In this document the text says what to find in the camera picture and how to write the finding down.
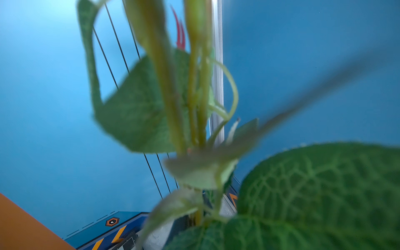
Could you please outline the bunch of pink flowers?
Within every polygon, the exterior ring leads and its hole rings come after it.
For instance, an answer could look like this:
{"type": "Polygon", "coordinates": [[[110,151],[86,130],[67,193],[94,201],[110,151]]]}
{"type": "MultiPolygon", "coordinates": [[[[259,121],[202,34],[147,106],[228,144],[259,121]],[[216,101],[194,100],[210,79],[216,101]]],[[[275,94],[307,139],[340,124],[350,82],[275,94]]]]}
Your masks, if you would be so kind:
{"type": "Polygon", "coordinates": [[[397,250],[400,247],[400,149],[362,142],[299,146],[268,157],[245,177],[236,214],[220,214],[238,161],[275,127],[385,61],[379,48],[361,53],[283,107],[262,125],[233,124],[215,144],[212,113],[228,123],[239,94],[214,56],[211,1],[185,1],[190,51],[173,47],[162,1],[125,1],[125,14],[145,55],[121,87],[101,98],[93,47],[105,1],[78,1],[94,118],[135,153],[171,153],[164,161],[179,188],[144,223],[136,248],[161,226],[189,219],[167,250],[397,250]]]}

